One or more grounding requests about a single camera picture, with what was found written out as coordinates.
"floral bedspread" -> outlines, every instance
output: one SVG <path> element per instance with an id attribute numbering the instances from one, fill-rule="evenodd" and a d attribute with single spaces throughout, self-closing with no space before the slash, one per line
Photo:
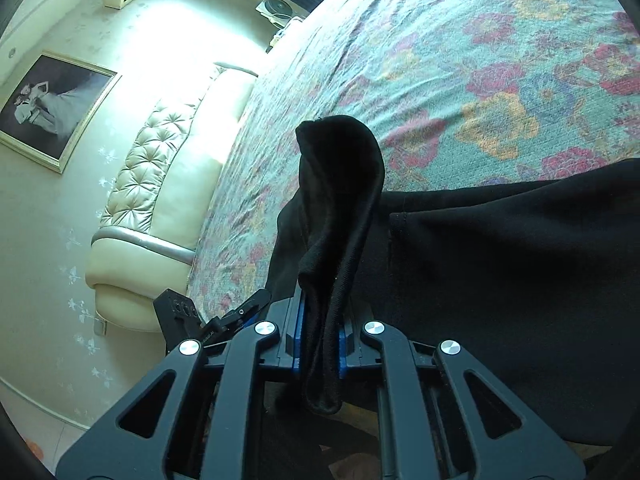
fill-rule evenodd
<path id="1" fill-rule="evenodd" d="M 640 38 L 617 0 L 326 0 L 270 57 L 191 273 L 205 319 L 264 286 L 303 120 L 365 123 L 386 190 L 563 178 L 640 153 Z"/>

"black plastic clip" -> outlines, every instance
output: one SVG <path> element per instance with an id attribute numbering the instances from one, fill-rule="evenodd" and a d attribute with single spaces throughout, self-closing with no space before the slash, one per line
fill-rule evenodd
<path id="1" fill-rule="evenodd" d="M 197 339 L 202 327 L 190 298 L 168 288 L 154 300 L 156 316 L 164 335 L 167 353 L 185 339 Z"/>
<path id="2" fill-rule="evenodd" d="M 271 293 L 261 288 L 238 308 L 230 310 L 222 318 L 211 319 L 200 331 L 198 340 L 204 346 L 231 339 L 245 324 L 271 303 Z"/>

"yellow flower pattern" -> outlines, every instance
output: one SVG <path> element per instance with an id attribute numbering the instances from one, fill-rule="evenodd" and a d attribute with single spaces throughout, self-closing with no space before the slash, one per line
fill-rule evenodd
<path id="1" fill-rule="evenodd" d="M 411 49 L 403 50 L 383 61 L 380 78 L 388 81 L 400 79 L 418 65 L 420 65 L 420 57 Z"/>
<path id="2" fill-rule="evenodd" d="M 514 5 L 521 18 L 549 22 L 561 20 L 569 10 L 568 4 L 557 0 L 517 0 Z"/>
<path id="3" fill-rule="evenodd" d="M 518 156 L 518 142 L 532 139 L 540 126 L 527 112 L 517 94 L 498 92 L 485 101 L 462 106 L 465 122 L 456 139 L 476 144 L 487 155 L 498 160 Z"/>

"cream wallpaper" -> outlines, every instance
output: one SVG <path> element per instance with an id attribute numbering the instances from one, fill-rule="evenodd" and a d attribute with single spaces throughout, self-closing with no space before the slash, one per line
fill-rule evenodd
<path id="1" fill-rule="evenodd" d="M 163 356 L 159 334 L 93 332 L 90 240 L 125 154 L 155 102 L 215 60 L 260 70 L 274 28 L 252 0 L 84 0 L 40 41 L 122 74 L 62 175 L 0 146 L 0 378 L 90 425 Z M 5 87 L 28 68 L 17 64 Z"/>

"wedding photo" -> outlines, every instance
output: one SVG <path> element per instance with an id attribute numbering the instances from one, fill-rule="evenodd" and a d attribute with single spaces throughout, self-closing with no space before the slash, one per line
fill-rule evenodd
<path id="1" fill-rule="evenodd" d="M 42 54 L 0 112 L 0 140 L 61 173 L 115 77 L 80 60 Z"/>

